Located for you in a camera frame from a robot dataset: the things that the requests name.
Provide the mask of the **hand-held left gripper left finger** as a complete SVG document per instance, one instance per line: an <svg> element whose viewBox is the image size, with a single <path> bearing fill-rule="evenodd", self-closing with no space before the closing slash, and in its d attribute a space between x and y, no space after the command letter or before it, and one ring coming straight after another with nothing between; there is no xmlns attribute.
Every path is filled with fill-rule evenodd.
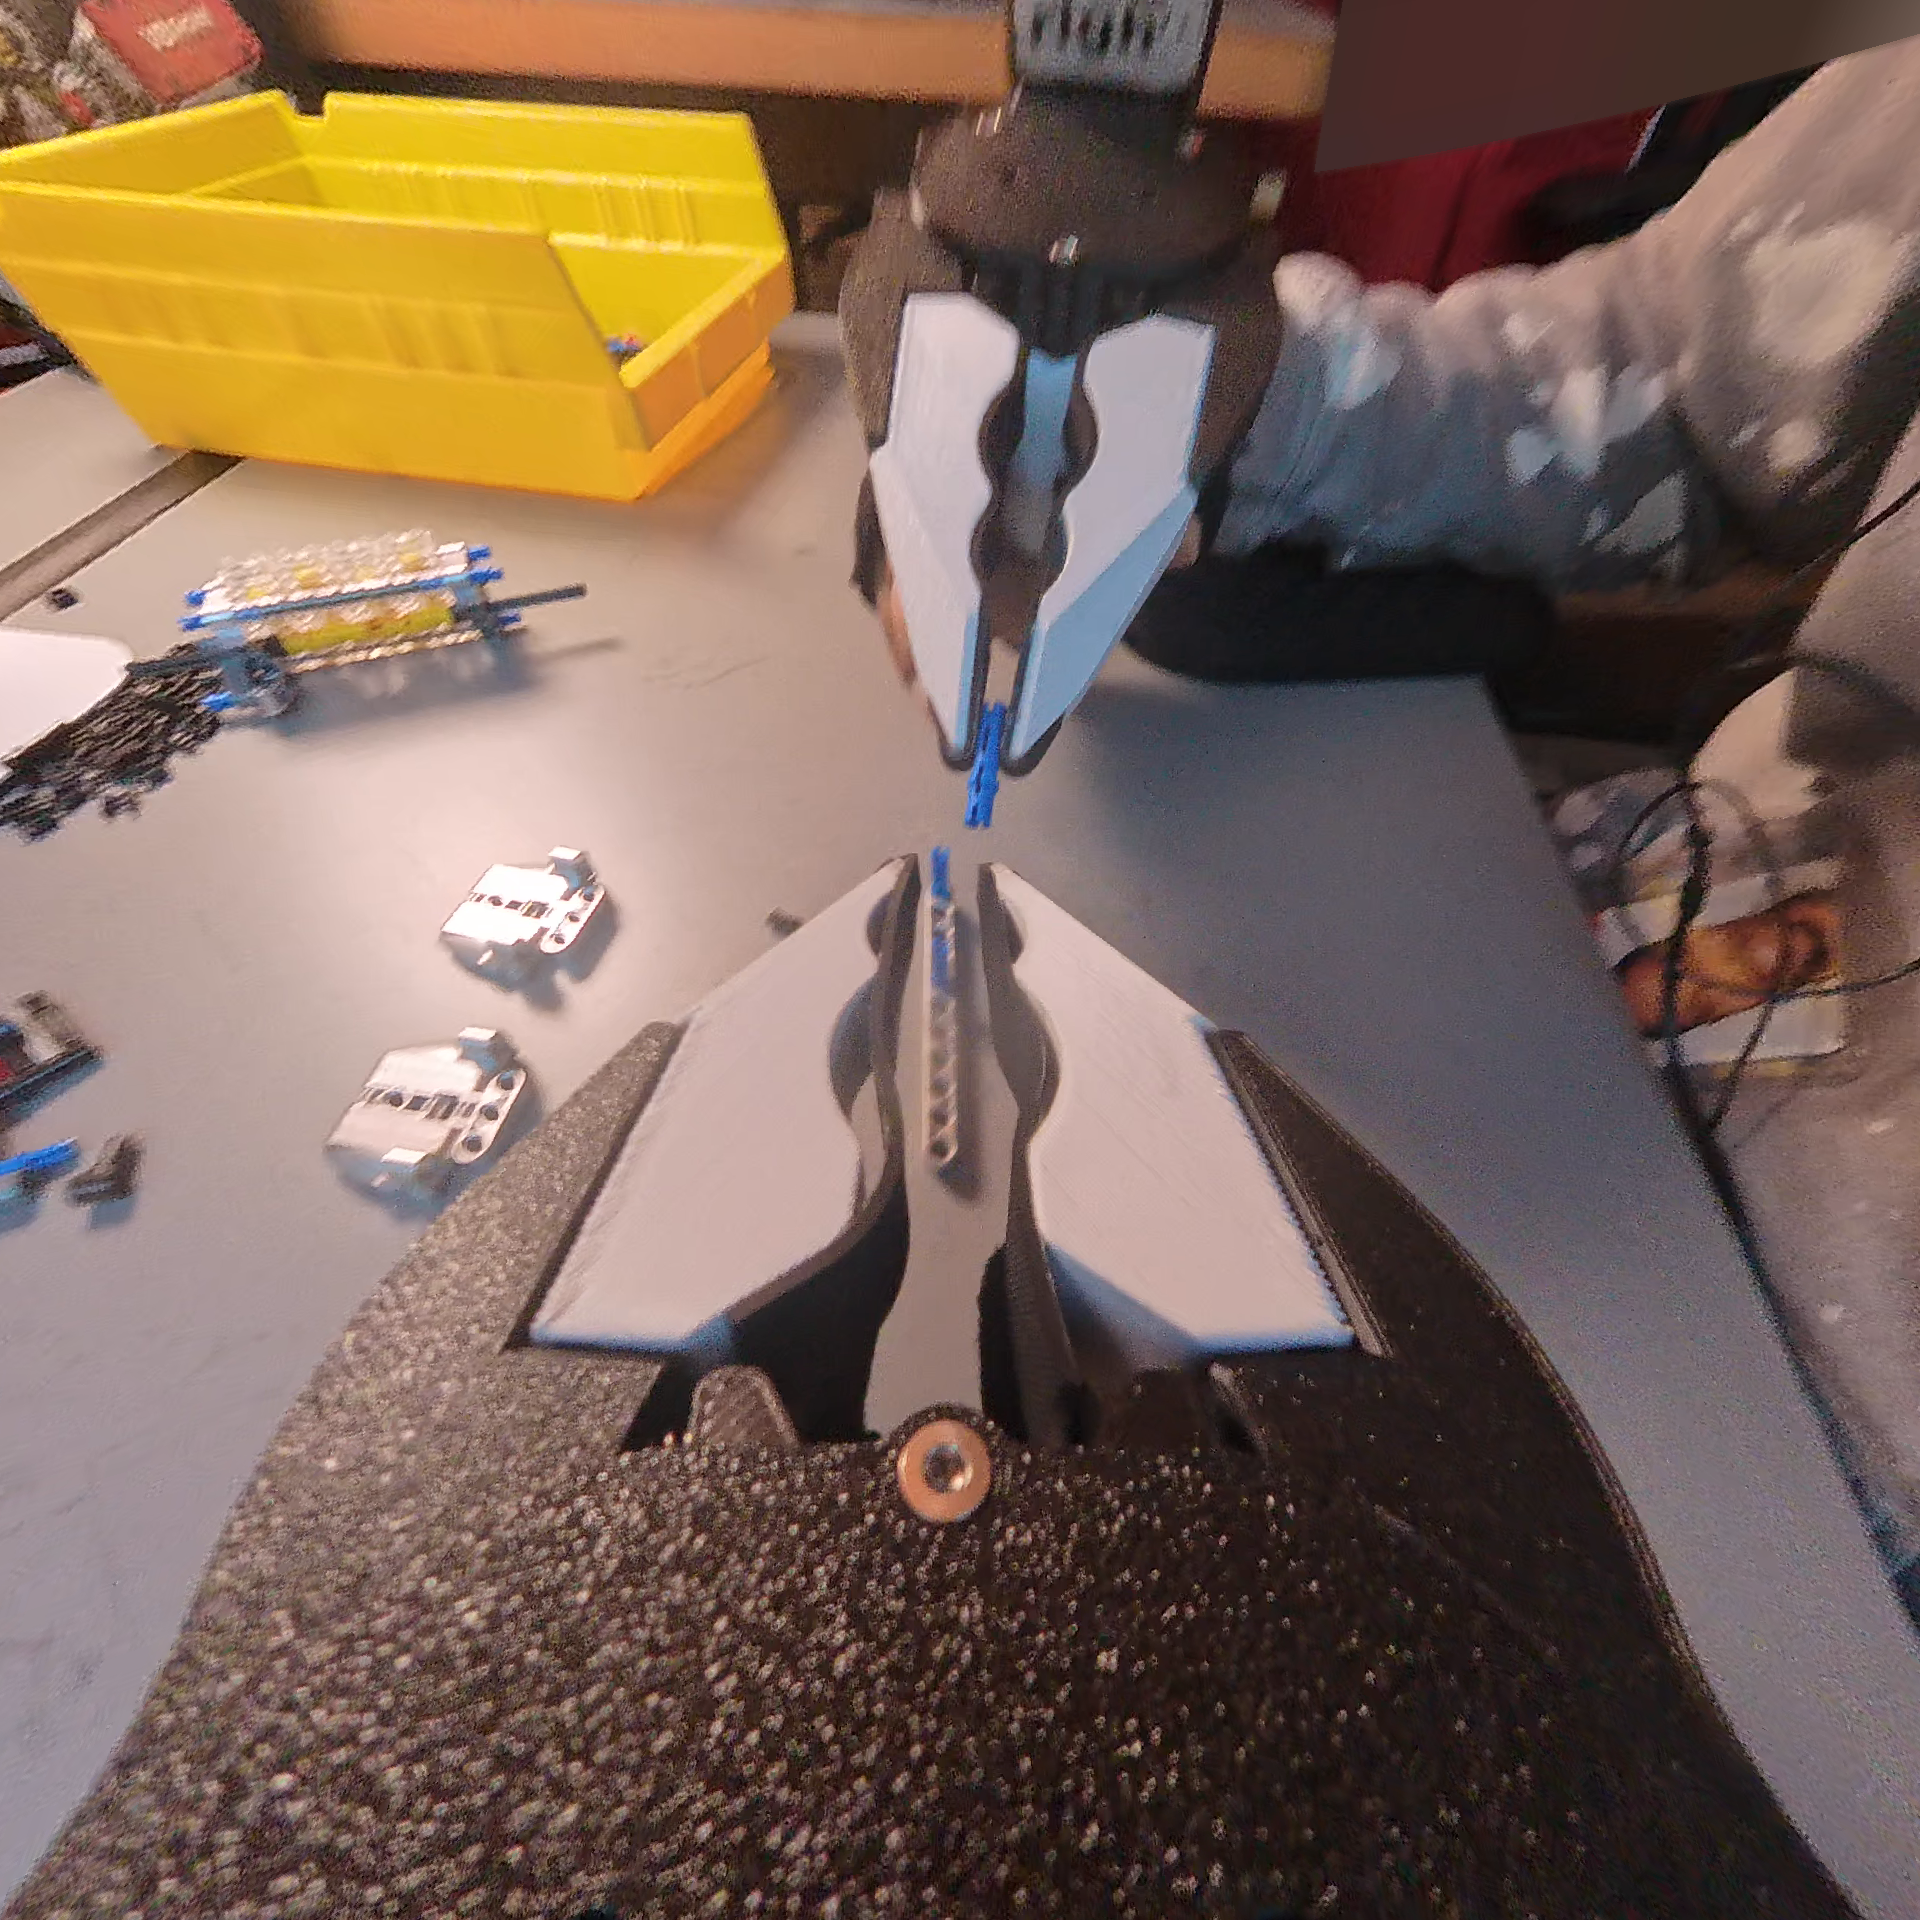
<svg viewBox="0 0 1920 1920"><path fill-rule="evenodd" d="M716 1354L868 1230L906 1163L919 898L895 855L690 1011L532 1313L537 1347Z"/></svg>

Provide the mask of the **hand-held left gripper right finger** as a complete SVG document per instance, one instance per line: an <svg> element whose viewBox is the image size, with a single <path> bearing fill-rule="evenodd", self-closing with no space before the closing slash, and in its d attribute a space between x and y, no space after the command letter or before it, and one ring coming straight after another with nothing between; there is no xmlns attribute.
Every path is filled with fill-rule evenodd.
<svg viewBox="0 0 1920 1920"><path fill-rule="evenodd" d="M994 1354L1025 1436L1087 1443L1140 1377L1350 1349L1227 1034L1001 861L975 932L1015 1100Z"/></svg>

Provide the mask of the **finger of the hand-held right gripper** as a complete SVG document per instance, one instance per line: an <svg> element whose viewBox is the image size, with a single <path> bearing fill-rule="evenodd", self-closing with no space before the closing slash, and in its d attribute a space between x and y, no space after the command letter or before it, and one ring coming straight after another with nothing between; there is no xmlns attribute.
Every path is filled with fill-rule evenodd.
<svg viewBox="0 0 1920 1920"><path fill-rule="evenodd" d="M1007 774L1044 751L1185 540L1213 338L1207 323L1151 316L1085 351L1093 458L1063 498L1063 566L1039 596L1001 739Z"/></svg>
<svg viewBox="0 0 1920 1920"><path fill-rule="evenodd" d="M903 303L871 487L906 646L949 766L973 758L994 686L991 639L1022 658L1034 627L1034 561L1001 521L983 455L1019 373L1017 330L972 294Z"/></svg>

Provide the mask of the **long grey toy beam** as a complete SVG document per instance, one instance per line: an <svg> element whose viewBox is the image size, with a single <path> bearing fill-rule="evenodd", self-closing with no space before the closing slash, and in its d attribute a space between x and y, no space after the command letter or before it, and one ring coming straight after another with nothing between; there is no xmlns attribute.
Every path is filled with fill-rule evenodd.
<svg viewBox="0 0 1920 1920"><path fill-rule="evenodd" d="M956 927L951 991L935 991L929 975L929 925L935 918L949 918ZM969 1153L967 927L956 889L951 905L929 898L929 861L919 931L922 1153L932 1177L958 1188L967 1177L964 1166Z"/></svg>

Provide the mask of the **yellow bin with small pins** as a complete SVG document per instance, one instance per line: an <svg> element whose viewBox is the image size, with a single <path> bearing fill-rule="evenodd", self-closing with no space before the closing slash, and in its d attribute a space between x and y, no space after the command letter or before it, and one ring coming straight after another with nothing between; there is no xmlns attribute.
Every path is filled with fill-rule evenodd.
<svg viewBox="0 0 1920 1920"><path fill-rule="evenodd" d="M745 420L796 303L740 111L263 91L7 151L3 258L156 444L604 501Z"/></svg>

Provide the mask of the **person's right forearm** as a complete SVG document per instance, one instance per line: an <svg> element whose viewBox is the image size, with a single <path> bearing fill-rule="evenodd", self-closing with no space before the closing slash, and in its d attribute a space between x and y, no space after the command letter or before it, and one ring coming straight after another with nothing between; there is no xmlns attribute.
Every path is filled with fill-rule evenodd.
<svg viewBox="0 0 1920 1920"><path fill-rule="evenodd" d="M1847 538L1916 423L1917 41L1825 65L1638 230L1430 294L1276 270L1212 551L1700 585Z"/></svg>

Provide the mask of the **silver toy engine block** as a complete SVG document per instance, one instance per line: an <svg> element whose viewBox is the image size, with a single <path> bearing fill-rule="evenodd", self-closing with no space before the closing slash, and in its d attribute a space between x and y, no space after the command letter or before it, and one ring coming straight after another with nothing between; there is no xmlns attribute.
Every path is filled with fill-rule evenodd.
<svg viewBox="0 0 1920 1920"><path fill-rule="evenodd" d="M531 1074L495 1028L393 1047L335 1119L325 1155L347 1185L389 1198L439 1198L487 1162Z"/></svg>
<svg viewBox="0 0 1920 1920"><path fill-rule="evenodd" d="M537 863L487 867L439 939L470 972L518 978L577 946L606 898L587 853L551 847Z"/></svg>

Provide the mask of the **red cloth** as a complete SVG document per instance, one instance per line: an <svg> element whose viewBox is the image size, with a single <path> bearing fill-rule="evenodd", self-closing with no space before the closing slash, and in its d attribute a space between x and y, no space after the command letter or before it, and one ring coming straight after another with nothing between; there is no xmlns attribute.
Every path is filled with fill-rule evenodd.
<svg viewBox="0 0 1920 1920"><path fill-rule="evenodd" d="M1477 271L1522 263L1522 207L1558 178L1625 169L1653 115L1636 110L1332 173L1315 169L1321 126L1303 119L1276 133L1270 151L1270 165L1285 173L1279 247L1331 255L1365 283L1442 293Z"/></svg>

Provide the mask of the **wooden tabletop edge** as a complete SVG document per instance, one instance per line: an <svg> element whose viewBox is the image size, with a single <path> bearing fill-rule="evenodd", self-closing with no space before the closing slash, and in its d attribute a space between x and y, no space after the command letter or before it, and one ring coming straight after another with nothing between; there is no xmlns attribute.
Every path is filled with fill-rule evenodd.
<svg viewBox="0 0 1920 1920"><path fill-rule="evenodd" d="M895 103L990 103L1013 83L1001 5L291 2L330 65Z"/></svg>

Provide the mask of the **pile of mixed toy pins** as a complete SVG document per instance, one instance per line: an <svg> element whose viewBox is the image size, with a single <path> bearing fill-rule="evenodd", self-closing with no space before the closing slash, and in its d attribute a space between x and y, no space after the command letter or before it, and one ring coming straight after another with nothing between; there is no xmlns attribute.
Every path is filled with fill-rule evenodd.
<svg viewBox="0 0 1920 1920"><path fill-rule="evenodd" d="M133 1202L145 1145L133 1134L110 1135L91 1157L74 1135L18 1143L17 1132L47 1101L102 1066L102 1054L74 1014L45 991L22 991L3 1011L3 1205L4 1214L34 1212L61 1188L78 1209L118 1209Z"/></svg>

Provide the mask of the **white wooden book stand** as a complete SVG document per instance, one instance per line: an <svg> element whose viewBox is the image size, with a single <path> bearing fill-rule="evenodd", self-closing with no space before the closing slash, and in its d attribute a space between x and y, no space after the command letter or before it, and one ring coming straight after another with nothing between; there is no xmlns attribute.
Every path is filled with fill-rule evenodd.
<svg viewBox="0 0 1920 1920"><path fill-rule="evenodd" d="M68 631L3 628L3 769L68 724L125 677L122 639Z"/></svg>

